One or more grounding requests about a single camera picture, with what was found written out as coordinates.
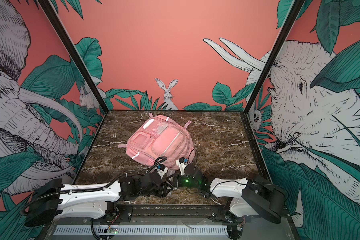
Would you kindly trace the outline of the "pink student backpack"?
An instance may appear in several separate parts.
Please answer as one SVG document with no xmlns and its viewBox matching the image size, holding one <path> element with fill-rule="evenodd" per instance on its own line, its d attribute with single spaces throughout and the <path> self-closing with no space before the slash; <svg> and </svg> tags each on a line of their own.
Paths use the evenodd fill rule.
<svg viewBox="0 0 360 240">
<path fill-rule="evenodd" d="M 191 134 L 187 127 L 192 123 L 187 121 L 184 126 L 179 125 L 167 116 L 153 116 L 128 139 L 124 145 L 126 154 L 134 161 L 145 166 L 153 166 L 159 157 L 167 157 L 164 165 L 177 171 L 180 167 L 176 161 L 180 158 L 193 161 L 196 150 Z"/>
</svg>

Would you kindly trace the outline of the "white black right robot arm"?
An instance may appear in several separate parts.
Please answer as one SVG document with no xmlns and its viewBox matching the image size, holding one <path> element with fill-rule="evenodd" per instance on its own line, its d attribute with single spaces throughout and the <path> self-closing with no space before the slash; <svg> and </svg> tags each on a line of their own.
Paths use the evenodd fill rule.
<svg viewBox="0 0 360 240">
<path fill-rule="evenodd" d="M 229 213 L 235 217 L 257 214 L 271 223 L 281 222 L 287 191 L 261 176 L 251 175 L 248 178 L 224 180 L 206 177 L 197 179 L 177 174 L 169 179 L 174 181 L 176 188 L 198 189 L 205 198 L 231 198 Z"/>
</svg>

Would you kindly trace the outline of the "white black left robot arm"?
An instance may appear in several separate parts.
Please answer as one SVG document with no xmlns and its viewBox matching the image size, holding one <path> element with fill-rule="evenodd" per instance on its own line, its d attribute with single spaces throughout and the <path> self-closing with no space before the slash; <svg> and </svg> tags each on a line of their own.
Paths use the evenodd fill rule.
<svg viewBox="0 0 360 240">
<path fill-rule="evenodd" d="M 37 189 L 21 210 L 26 227 L 38 227 L 61 218 L 100 219 L 114 213 L 114 203 L 139 196 L 166 197 L 173 185 L 158 173 L 116 177 L 109 183 L 95 185 L 63 184 L 49 181 Z"/>
</svg>

